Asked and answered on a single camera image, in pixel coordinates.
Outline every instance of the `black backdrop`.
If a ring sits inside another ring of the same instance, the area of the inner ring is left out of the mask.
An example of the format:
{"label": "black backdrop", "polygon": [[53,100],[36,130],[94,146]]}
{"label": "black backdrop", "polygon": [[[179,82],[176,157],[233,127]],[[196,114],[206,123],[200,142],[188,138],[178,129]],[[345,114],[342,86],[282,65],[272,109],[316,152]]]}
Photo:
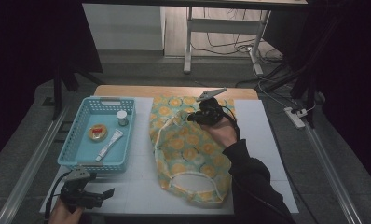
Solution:
{"label": "black backdrop", "polygon": [[36,87],[53,79],[59,65],[72,74],[68,63],[102,72],[80,1],[0,0],[0,151]]}
{"label": "black backdrop", "polygon": [[323,112],[371,174],[371,0],[354,2],[319,68]]}

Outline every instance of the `human hand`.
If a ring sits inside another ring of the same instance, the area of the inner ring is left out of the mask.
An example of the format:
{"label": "human hand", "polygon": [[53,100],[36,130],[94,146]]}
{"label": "human hand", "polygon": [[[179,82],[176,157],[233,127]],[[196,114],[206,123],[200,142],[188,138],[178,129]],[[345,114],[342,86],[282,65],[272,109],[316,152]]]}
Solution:
{"label": "human hand", "polygon": [[48,224],[77,224],[82,213],[83,208],[77,207],[72,214],[61,198],[58,198],[54,209],[52,209]]}
{"label": "human hand", "polygon": [[215,142],[224,147],[229,147],[236,143],[237,135],[229,119],[223,117],[214,126],[200,125],[200,128],[210,134]]}

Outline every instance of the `black sleeve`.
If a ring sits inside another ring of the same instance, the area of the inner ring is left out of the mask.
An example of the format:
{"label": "black sleeve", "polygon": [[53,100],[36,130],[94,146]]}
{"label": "black sleeve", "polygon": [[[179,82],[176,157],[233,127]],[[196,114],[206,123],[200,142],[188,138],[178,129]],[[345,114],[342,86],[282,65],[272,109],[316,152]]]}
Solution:
{"label": "black sleeve", "polygon": [[250,158],[246,140],[227,147],[231,160],[235,216],[240,223],[295,223],[283,197],[270,185],[270,172],[258,159]]}

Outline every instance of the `small jar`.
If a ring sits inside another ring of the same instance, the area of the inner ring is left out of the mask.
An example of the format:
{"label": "small jar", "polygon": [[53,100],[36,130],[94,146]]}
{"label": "small jar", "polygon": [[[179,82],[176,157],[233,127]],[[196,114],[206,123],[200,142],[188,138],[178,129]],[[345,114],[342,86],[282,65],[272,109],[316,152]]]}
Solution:
{"label": "small jar", "polygon": [[127,119],[127,111],[120,110],[117,112],[117,118],[118,118],[118,124],[119,126],[127,126],[128,125],[128,119]]}

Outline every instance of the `blue plastic basket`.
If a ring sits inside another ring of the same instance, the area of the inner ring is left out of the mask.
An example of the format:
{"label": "blue plastic basket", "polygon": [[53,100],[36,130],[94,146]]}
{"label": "blue plastic basket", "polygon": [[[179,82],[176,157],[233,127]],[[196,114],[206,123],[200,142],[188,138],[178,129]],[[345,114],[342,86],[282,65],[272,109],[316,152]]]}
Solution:
{"label": "blue plastic basket", "polygon": [[[127,111],[128,125],[118,124],[116,114],[119,110]],[[127,168],[135,116],[135,102],[132,98],[85,98],[78,108],[75,121],[66,137],[58,157],[58,164],[72,170],[77,165],[83,165],[86,170],[94,173],[124,172]],[[98,123],[104,124],[108,131],[102,142],[94,142],[88,137],[89,128]],[[96,162],[99,151],[108,144],[116,129],[122,131],[124,135],[110,147],[101,161]]]}

